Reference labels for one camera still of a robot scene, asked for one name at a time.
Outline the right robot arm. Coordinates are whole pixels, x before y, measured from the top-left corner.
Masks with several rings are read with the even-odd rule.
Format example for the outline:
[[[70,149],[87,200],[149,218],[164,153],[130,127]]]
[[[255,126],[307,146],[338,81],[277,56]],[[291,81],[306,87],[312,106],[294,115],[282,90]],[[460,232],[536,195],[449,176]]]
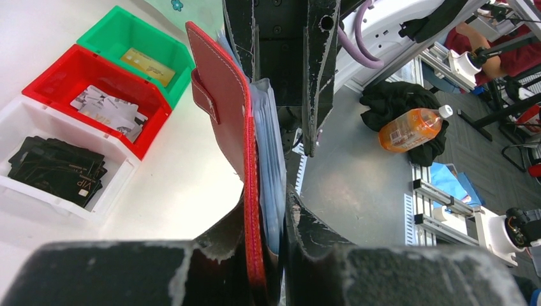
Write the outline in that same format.
[[[313,156],[334,92],[374,85],[482,6],[481,1],[223,1],[226,36],[245,74],[268,78],[281,127]]]

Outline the red leather card holder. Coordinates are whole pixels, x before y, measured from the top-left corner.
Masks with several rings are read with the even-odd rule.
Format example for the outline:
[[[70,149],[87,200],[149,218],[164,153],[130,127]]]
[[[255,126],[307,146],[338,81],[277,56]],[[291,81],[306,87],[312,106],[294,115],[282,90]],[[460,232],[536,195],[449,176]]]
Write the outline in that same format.
[[[191,72],[193,100],[209,115],[219,148],[244,184],[241,227],[249,300],[274,305],[281,274],[277,256],[266,246],[249,82],[234,57],[194,22],[186,23],[186,33],[196,65]]]

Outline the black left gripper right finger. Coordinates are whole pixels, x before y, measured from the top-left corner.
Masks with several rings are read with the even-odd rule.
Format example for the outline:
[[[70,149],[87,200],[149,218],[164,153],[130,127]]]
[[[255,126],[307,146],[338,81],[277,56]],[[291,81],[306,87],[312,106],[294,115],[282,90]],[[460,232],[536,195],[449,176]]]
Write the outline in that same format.
[[[288,305],[526,305],[514,277],[487,251],[361,247],[286,190]]]

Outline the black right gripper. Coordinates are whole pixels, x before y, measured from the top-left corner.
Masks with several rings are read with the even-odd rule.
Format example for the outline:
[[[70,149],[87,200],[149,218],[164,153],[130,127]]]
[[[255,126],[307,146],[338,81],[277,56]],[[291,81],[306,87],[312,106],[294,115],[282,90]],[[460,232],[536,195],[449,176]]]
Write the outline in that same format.
[[[320,94],[334,81],[340,4],[222,1],[227,37],[244,74],[252,82],[268,78],[278,106],[302,104],[302,142],[309,157],[315,155]]]

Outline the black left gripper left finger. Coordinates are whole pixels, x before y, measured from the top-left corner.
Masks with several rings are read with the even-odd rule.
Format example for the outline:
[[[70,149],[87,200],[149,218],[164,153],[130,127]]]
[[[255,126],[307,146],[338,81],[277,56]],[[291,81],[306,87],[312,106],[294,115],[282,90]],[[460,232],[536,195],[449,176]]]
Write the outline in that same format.
[[[244,204],[193,240],[41,246],[3,305],[249,305]]]

